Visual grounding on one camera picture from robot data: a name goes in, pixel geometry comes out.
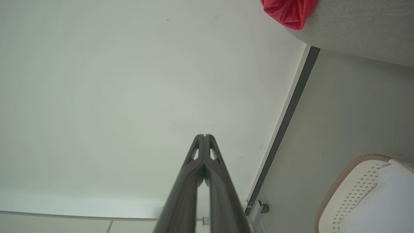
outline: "gray sofa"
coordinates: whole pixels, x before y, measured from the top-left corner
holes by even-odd
[[[414,0],[318,0],[301,41],[335,52],[414,67]]]

